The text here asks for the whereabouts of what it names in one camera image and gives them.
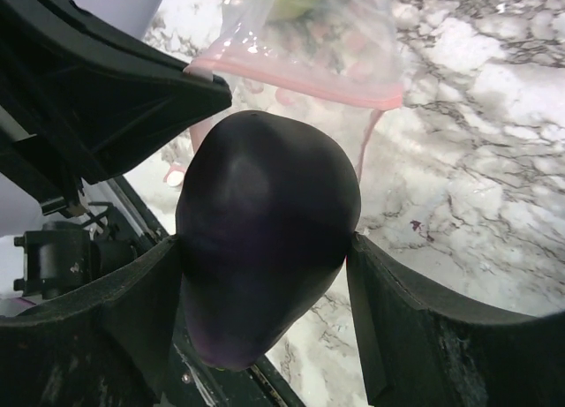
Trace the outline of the purple eggplant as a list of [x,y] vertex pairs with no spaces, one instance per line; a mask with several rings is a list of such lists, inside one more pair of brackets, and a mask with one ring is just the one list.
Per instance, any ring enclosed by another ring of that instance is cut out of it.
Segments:
[[360,211],[354,168],[326,133],[257,110],[215,125],[176,211],[201,360],[240,371],[269,351],[335,280]]

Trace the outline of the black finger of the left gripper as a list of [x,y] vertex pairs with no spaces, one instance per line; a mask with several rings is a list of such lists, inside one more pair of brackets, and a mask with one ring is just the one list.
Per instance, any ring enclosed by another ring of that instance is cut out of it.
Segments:
[[1,103],[96,183],[227,109],[231,94],[72,0],[1,0]]

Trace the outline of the clear pink zip bag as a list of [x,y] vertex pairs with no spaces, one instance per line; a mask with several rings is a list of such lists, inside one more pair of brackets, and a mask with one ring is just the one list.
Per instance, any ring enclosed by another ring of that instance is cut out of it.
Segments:
[[223,76],[234,109],[260,109],[319,127],[356,172],[382,115],[403,102],[392,0],[320,0],[271,22],[267,0],[222,0],[218,37],[185,67]]

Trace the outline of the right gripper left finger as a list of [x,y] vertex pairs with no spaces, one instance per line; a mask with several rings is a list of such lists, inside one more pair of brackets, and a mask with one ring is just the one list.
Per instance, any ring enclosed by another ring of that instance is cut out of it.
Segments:
[[1,319],[3,406],[153,406],[177,314],[179,245]]

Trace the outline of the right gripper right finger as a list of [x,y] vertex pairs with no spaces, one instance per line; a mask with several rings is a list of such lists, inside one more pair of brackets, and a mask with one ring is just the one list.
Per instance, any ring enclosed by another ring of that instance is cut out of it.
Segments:
[[561,406],[564,315],[468,298],[355,235],[347,281],[372,406]]

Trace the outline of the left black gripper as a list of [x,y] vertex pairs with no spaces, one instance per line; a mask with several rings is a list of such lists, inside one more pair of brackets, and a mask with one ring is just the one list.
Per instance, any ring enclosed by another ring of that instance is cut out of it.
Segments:
[[81,217],[45,217],[1,239],[1,312],[20,314],[128,265],[165,235],[137,193],[119,177],[85,185]]

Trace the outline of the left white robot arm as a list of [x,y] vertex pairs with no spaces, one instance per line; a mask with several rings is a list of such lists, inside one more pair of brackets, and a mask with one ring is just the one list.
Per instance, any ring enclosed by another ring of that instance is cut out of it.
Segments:
[[[72,0],[78,7],[92,12],[126,34],[140,40],[150,27],[162,0]],[[134,187],[141,190],[141,199],[165,226],[174,230],[174,212],[181,193],[183,169],[192,159],[188,138],[166,139],[152,149],[148,159],[129,174]],[[41,214],[40,204],[19,188],[11,177],[1,174],[1,317],[15,317],[32,308],[36,301],[26,299],[11,288],[19,277],[23,251],[13,246],[13,238],[26,230],[39,230],[46,222],[60,219]]]

